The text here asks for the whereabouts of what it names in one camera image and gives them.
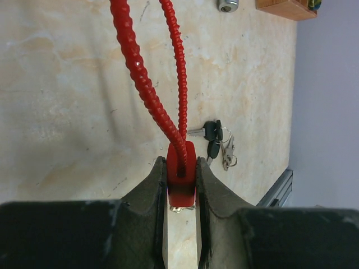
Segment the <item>red coiled cord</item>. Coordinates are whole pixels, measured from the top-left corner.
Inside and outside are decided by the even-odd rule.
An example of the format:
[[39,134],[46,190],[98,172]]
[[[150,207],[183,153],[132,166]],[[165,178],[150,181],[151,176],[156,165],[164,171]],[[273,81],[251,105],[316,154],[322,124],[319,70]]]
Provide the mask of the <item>red coiled cord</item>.
[[135,87],[140,93],[146,108],[156,121],[173,145],[177,154],[177,174],[186,175],[187,151],[187,81],[185,68],[185,55],[183,53],[182,40],[180,38],[179,26],[174,16],[174,10],[170,0],[160,0],[162,9],[167,19],[168,28],[171,32],[172,45],[174,46],[174,56],[177,65],[178,91],[179,91],[179,131],[171,121],[167,112],[163,108],[156,91],[152,86],[152,81],[148,78],[148,73],[144,67],[144,61],[140,55],[140,47],[136,42],[136,35],[132,29],[132,18],[130,17],[130,7],[126,0],[111,0],[111,13],[113,23],[117,30],[117,40],[121,45],[122,54],[126,59],[126,66],[130,70],[130,76],[135,82]]

